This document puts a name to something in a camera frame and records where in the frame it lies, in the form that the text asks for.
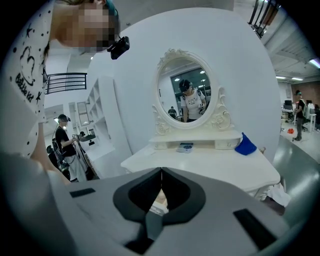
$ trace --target white wall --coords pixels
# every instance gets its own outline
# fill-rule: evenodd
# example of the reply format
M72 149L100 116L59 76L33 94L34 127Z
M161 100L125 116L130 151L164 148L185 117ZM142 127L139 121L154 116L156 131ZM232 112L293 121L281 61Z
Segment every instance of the white wall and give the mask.
M280 102L281 104L285 103L287 100L293 100L292 97L292 89L291 89L291 84L286 83L286 82L278 82L279 84L279 91L280 91Z
M70 61L70 54L49 55L45 62L45 72L48 75L66 73Z
M161 13L127 29L130 50L118 60L96 54L88 68L88 86L101 74L115 80L118 108L133 153L155 134L152 79L169 48L202 57L225 88L225 104L235 127L272 161L280 135L280 94L266 49L236 13L188 8Z

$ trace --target black camera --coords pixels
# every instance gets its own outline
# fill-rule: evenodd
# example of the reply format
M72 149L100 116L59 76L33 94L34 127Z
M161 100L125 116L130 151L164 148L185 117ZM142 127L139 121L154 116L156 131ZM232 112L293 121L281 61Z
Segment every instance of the black camera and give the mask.
M111 54L111 59L116 60L130 48L129 37L124 36L119 41L111 45L107 51Z

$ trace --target oval mirror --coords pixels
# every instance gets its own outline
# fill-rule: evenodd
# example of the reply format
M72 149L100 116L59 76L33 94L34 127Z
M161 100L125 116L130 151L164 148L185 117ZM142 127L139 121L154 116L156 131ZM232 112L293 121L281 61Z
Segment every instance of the oval mirror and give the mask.
M160 72L158 96L164 111L179 122L193 122L206 112L211 98L204 69L187 58L175 58Z

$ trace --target white cloth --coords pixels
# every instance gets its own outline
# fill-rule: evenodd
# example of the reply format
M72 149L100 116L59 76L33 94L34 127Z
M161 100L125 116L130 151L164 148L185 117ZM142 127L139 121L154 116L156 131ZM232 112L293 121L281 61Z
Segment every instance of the white cloth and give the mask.
M79 182L86 182L86 169L81 164L77 155L66 156L65 161L69 164L70 180L78 179Z
M48 45L54 0L49 0L25 24L0 72L0 151L33 153L44 112L44 51Z
M270 186L266 195L284 207L287 207L291 200L291 196L285 192L285 189L281 183Z
M189 119L199 119L202 117L202 114L199 114L200 108L199 105L202 103L202 100L206 97L204 94L200 91L200 96L198 95L198 90L195 88L193 94L190 96L184 96L185 99L183 99L183 96L180 97L181 100L181 107L187 107L189 112Z

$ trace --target ornate mirror frame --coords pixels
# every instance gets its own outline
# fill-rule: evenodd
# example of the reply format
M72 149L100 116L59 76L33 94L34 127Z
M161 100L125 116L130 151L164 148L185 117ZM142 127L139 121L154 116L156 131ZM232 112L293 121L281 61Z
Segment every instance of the ornate mirror frame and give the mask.
M199 64L205 71L210 81L211 98L210 104L201 118L193 122L179 122L171 118L164 110L158 90L158 83L161 71L172 60L184 58ZM217 138L223 140L234 140L242 137L234 130L230 114L224 103L224 88L219 86L216 74L210 66L195 53L181 50L169 49L164 57L160 58L156 72L153 77L153 97L155 104L152 106L155 118L155 135L150 142L170 142L186 141L183 137L188 137L189 141L216 141Z

